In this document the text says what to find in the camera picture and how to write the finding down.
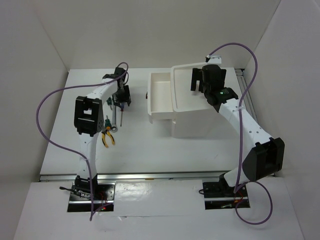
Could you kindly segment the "purple handle screwdriver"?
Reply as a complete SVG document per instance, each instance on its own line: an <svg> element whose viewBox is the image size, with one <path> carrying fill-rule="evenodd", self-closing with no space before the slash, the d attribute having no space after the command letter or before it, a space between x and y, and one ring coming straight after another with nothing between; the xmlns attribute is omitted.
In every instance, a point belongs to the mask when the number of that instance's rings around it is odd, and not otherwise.
<svg viewBox="0 0 320 240"><path fill-rule="evenodd" d="M124 108L125 108L125 104L121 103L120 104L120 112L121 112L121 115L120 115L120 127L122 127L122 124L123 124Z"/></svg>

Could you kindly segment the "short green screwdriver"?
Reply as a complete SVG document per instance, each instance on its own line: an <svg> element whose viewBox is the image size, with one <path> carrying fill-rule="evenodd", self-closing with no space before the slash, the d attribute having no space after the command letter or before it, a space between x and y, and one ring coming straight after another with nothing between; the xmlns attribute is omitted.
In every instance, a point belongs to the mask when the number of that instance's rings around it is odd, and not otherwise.
<svg viewBox="0 0 320 240"><path fill-rule="evenodd" d="M113 109L113 101L112 101L112 98L109 97L106 101L107 105L110 107L110 109L112 110Z"/></svg>

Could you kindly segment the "large ratchet wrench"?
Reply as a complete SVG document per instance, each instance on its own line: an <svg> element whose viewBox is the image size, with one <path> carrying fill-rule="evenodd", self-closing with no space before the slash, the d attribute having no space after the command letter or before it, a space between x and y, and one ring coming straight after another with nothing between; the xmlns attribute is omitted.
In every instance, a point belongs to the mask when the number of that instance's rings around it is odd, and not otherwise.
<svg viewBox="0 0 320 240"><path fill-rule="evenodd" d="M118 126L117 126L117 106L116 105L114 105L112 107L111 131L113 133L118 131Z"/></svg>

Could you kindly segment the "green orange stubby screwdriver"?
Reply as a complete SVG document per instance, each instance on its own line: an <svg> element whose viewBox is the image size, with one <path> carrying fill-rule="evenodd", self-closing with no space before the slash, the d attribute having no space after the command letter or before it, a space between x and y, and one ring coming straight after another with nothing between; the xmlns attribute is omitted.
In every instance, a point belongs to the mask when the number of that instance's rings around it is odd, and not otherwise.
<svg viewBox="0 0 320 240"><path fill-rule="evenodd" d="M106 116L106 119L104 120L104 127L107 131L110 131L112 128L112 124L110 122L110 119L108 118L108 116Z"/></svg>

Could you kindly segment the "white drawer cabinet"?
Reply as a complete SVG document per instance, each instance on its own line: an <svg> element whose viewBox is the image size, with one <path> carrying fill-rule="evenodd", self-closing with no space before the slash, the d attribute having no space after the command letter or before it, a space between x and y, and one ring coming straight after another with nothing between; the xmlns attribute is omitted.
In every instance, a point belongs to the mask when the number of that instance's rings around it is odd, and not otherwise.
<svg viewBox="0 0 320 240"><path fill-rule="evenodd" d="M199 87L191 90L193 68L201 69L206 63L176 65L170 69L173 117L171 136L174 138L222 139L221 131L234 134L231 124L207 103Z"/></svg>

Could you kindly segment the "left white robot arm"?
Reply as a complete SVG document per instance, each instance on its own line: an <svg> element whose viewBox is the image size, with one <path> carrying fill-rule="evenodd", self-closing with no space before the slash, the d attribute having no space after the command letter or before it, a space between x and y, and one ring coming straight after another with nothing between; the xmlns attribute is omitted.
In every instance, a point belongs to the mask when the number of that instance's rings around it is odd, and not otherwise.
<svg viewBox="0 0 320 240"><path fill-rule="evenodd" d="M96 168L98 137L117 130L114 122L111 126L106 126L103 105L111 99L112 110L115 111L121 104L131 103L127 78L128 73L124 71L106 74L102 77L102 83L92 92L86 96L78 96L75 100L73 123L80 139L80 166L74 188L88 200L94 199L99 193Z"/></svg>

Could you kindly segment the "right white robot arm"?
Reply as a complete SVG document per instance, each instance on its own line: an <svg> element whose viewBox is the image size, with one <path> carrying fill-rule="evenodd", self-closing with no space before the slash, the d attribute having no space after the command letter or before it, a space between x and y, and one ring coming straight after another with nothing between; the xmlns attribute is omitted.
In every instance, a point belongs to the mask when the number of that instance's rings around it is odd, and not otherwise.
<svg viewBox="0 0 320 240"><path fill-rule="evenodd" d="M216 64L193 68L191 91L199 90L207 102L223 116L239 134L239 163L204 194L230 197L243 183L254 182L279 172L283 166L285 143L274 138L248 113L236 92L225 86L227 71Z"/></svg>

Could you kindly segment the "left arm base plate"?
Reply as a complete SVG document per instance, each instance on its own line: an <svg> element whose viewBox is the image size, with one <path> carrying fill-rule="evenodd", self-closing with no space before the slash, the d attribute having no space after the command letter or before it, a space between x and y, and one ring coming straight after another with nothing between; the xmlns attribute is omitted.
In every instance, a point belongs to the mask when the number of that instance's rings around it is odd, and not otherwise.
<svg viewBox="0 0 320 240"><path fill-rule="evenodd" d="M69 188L60 186L59 189L70 193L67 212L82 213L91 211L91 194L89 192L76 190L74 184ZM115 190L115 183L97 185L93 197L93 210L97 212L113 212Z"/></svg>

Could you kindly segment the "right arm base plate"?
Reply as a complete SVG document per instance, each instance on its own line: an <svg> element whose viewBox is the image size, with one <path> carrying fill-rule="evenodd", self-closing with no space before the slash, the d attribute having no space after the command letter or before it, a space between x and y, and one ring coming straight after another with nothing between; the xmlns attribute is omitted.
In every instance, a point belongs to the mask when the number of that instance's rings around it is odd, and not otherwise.
<svg viewBox="0 0 320 240"><path fill-rule="evenodd" d="M225 210L238 208L250 208L247 188L242 187L234 193L233 187L222 188L217 181L205 180L198 191L204 197L205 210Z"/></svg>

